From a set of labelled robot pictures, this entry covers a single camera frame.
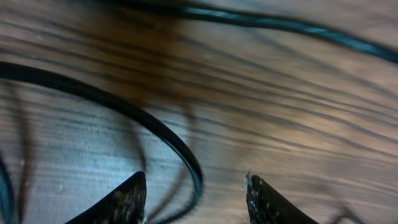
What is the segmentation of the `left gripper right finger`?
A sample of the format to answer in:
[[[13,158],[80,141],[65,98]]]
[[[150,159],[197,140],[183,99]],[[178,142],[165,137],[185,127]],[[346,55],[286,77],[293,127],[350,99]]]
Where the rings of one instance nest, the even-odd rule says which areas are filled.
[[[318,224],[258,175],[246,175],[250,224]]]

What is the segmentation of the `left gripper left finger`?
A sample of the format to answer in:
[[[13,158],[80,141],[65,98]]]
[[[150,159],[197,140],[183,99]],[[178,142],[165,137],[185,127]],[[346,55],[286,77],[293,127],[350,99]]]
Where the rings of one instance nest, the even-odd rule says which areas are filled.
[[[140,224],[145,219],[146,175],[136,172],[67,224]]]

